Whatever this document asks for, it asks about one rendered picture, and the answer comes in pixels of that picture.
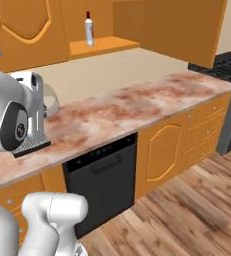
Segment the plain orange wall cabinet door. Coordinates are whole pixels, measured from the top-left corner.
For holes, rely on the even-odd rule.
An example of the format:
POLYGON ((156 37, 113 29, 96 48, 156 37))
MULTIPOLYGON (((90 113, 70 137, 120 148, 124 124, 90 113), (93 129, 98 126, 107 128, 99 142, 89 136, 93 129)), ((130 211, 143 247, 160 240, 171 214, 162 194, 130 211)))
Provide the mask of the plain orange wall cabinet door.
POLYGON ((227 0, 144 0, 141 46, 211 68, 227 0))

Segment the orange drawer front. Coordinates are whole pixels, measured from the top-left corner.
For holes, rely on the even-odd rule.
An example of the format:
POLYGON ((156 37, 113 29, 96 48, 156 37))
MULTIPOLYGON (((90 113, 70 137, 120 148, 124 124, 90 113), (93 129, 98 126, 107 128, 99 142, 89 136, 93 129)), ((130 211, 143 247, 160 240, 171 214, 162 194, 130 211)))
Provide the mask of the orange drawer front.
POLYGON ((9 210, 17 220, 19 226, 19 245, 22 245, 27 232, 27 222, 21 213, 21 203, 28 193, 43 190, 44 187, 39 175, 0 189, 0 206, 9 210), (12 199, 12 204, 7 204, 8 199, 12 199))
POLYGON ((211 118, 217 117, 227 111, 228 104, 231 99, 231 93, 225 93, 215 99, 204 102, 190 111, 191 119, 189 122, 189 128, 198 126, 211 118))
POLYGON ((212 138, 201 143, 199 146, 186 152, 183 157, 182 170, 187 170, 191 166, 197 164, 199 161, 202 161, 214 153, 216 150, 218 138, 218 135, 213 136, 212 138))
POLYGON ((209 121, 191 128, 187 133, 185 151, 189 151, 212 136, 220 134, 224 118, 225 115, 221 114, 209 121))

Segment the orange arched base cabinet door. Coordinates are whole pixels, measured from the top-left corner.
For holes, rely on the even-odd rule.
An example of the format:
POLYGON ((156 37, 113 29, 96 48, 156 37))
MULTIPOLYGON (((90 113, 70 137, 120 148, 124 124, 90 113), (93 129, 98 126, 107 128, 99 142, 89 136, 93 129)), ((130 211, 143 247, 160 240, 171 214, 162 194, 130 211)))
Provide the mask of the orange arched base cabinet door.
POLYGON ((135 199, 179 172, 188 123, 187 115, 179 114, 138 132, 135 199))

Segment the orange arched wall cabinet door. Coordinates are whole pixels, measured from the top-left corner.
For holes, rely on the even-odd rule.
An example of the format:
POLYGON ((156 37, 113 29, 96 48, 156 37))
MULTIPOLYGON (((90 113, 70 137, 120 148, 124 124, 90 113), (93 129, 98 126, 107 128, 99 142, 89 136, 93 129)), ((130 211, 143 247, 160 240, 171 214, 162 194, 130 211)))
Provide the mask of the orange arched wall cabinet door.
POLYGON ((68 59, 61 0, 0 0, 0 70, 68 59))

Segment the black dishwasher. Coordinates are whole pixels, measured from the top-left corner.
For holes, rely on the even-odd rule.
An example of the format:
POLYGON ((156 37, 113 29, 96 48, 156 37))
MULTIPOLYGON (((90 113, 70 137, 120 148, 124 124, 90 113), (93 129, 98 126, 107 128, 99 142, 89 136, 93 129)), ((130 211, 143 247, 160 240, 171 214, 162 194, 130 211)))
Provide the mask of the black dishwasher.
POLYGON ((133 133, 62 164, 68 193, 88 201, 86 218, 75 226, 81 238, 134 204, 137 134, 133 133), (90 166, 108 155, 122 161, 100 173, 90 166))

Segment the orange open wall cabinet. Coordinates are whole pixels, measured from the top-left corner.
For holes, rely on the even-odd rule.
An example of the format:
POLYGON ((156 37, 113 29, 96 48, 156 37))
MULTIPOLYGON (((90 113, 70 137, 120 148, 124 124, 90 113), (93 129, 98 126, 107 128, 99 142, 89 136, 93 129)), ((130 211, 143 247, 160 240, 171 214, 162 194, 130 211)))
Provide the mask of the orange open wall cabinet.
POLYGON ((143 0, 61 0, 61 6, 70 59, 140 46, 143 0), (94 23, 94 46, 86 45, 87 11, 94 23))

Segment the silver coffee machine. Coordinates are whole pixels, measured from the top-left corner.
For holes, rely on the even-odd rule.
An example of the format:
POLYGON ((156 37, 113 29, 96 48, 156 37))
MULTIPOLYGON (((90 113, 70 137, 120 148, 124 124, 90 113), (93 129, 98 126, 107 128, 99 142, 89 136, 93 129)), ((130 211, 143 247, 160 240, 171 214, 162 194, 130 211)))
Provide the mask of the silver coffee machine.
POLYGON ((44 119, 48 108, 44 103, 44 83, 42 77, 32 71, 18 71, 10 74, 25 91, 26 110, 28 114, 27 136, 23 143, 12 152, 15 158, 38 151, 51 145, 45 136, 44 119))

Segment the white liquor bottle red cap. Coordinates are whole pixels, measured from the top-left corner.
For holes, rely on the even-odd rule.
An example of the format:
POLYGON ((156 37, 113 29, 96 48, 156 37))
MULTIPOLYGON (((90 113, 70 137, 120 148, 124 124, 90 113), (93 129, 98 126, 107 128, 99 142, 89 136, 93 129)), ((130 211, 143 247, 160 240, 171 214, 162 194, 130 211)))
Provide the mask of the white liquor bottle red cap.
POLYGON ((94 42, 94 23, 91 19, 91 14, 89 11, 86 12, 85 36, 86 36, 86 45, 92 47, 95 44, 95 42, 94 42))

